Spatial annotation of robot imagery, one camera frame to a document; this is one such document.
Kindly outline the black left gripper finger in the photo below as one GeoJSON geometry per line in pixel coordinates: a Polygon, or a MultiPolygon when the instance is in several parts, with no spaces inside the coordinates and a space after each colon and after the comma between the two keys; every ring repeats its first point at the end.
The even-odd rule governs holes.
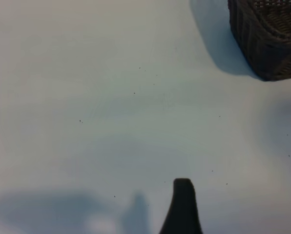
{"type": "Polygon", "coordinates": [[[173,182],[173,195],[161,234],[202,234],[196,193],[188,178],[173,182]]]}

